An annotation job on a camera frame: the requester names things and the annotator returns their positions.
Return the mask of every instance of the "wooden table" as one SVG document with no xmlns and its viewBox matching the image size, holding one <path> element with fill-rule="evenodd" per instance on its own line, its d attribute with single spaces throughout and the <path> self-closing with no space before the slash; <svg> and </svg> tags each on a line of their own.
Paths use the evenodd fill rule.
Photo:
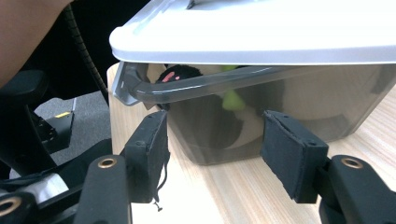
<svg viewBox="0 0 396 224">
<path fill-rule="evenodd" d="M 116 71 L 115 64 L 107 72 L 109 87 Z M 143 117 L 156 109 L 125 106 L 111 94 L 109 104 L 118 154 Z M 329 157 L 347 154 L 369 162 L 396 191 L 395 115 L 396 86 L 355 133 L 329 144 Z M 171 159 L 160 190 L 163 210 L 133 203 L 134 223 L 320 223 L 318 203 L 292 201 L 262 158 L 200 166 L 186 158 L 170 128 L 168 135 Z"/>
</svg>

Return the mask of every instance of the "container lid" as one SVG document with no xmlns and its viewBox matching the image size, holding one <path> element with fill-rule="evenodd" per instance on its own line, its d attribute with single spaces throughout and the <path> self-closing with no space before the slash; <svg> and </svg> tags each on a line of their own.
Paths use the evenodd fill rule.
<svg viewBox="0 0 396 224">
<path fill-rule="evenodd" d="M 392 0 L 152 0 L 110 36 L 134 63 L 396 63 Z"/>
</svg>

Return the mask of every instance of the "plastic container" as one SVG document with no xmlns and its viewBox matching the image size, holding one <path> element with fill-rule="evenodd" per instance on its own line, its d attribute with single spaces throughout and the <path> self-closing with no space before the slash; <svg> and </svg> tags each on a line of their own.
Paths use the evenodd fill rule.
<svg viewBox="0 0 396 224">
<path fill-rule="evenodd" d="M 265 109 L 295 117 L 325 141 L 348 136 L 396 82 L 391 1 L 196 0 L 187 10 L 188 3 L 149 2 L 110 44 L 121 60 L 113 94 L 126 105 L 168 104 L 169 126 L 195 163 L 259 156 Z M 215 69 L 151 84 L 154 63 Z M 208 64 L 250 66 L 221 72 Z M 230 92 L 243 109 L 224 108 Z"/>
</svg>

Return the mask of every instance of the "human arm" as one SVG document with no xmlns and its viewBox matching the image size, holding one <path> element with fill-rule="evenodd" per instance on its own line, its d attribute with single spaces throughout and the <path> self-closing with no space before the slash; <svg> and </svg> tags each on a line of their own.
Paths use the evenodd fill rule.
<svg viewBox="0 0 396 224">
<path fill-rule="evenodd" d="M 73 0 L 0 0 L 0 88 L 12 79 Z"/>
</svg>

